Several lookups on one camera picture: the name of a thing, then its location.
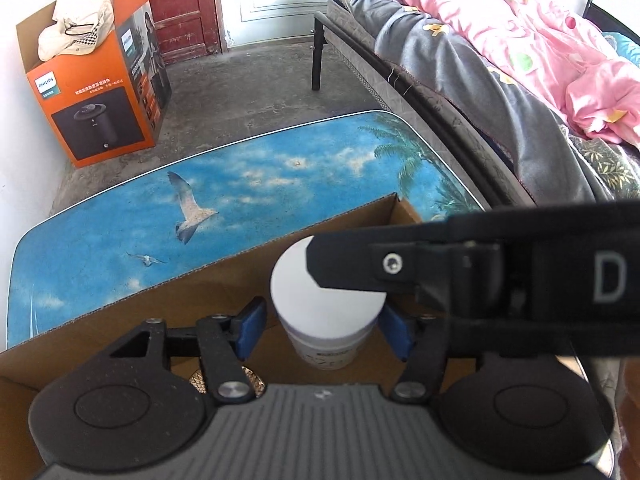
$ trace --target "table top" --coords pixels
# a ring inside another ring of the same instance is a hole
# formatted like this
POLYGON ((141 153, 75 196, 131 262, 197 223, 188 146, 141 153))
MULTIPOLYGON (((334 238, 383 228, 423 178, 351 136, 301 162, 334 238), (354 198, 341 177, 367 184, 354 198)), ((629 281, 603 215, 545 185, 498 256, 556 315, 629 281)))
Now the table top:
POLYGON ((242 140, 127 180, 20 240, 7 345, 393 192, 424 221, 481 209, 408 124, 380 111, 242 140))

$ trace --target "white plastic container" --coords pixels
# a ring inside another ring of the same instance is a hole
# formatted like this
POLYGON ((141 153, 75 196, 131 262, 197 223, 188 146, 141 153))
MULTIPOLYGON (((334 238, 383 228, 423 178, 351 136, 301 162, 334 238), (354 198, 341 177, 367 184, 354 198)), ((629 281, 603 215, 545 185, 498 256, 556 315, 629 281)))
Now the white plastic container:
POLYGON ((337 370, 356 357, 386 294, 318 286, 306 270, 312 238, 296 242, 277 261, 271 298, 298 355, 316 368, 337 370))

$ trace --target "black metal bed leg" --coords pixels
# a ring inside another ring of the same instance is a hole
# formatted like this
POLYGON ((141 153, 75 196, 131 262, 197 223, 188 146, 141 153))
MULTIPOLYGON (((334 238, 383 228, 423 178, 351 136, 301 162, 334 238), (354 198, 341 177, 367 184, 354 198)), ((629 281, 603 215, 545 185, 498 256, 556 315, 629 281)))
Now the black metal bed leg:
POLYGON ((320 89, 320 73, 322 67, 322 48, 326 44, 324 38, 324 25, 314 18, 314 58, 311 66, 311 89, 318 91, 320 89))

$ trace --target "bed frame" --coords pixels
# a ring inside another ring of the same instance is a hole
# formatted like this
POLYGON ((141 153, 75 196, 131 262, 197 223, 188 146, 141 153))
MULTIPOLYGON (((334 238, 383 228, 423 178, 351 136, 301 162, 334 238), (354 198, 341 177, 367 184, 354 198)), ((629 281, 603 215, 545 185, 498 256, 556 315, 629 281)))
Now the bed frame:
POLYGON ((640 44, 640 36, 628 28, 624 23, 611 16, 606 10, 587 0, 587 4, 582 12, 582 17, 589 20, 602 32, 619 32, 628 37, 635 44, 640 44))

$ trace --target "orange philips box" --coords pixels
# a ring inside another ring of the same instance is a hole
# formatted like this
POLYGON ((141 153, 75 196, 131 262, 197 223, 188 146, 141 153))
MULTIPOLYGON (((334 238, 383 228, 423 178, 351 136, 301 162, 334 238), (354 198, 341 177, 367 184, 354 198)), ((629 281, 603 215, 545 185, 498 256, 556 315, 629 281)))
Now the orange philips box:
POLYGON ((42 62, 55 2, 16 26, 24 70, 77 168, 156 144, 171 85, 148 0, 113 0, 114 30, 92 53, 42 62))

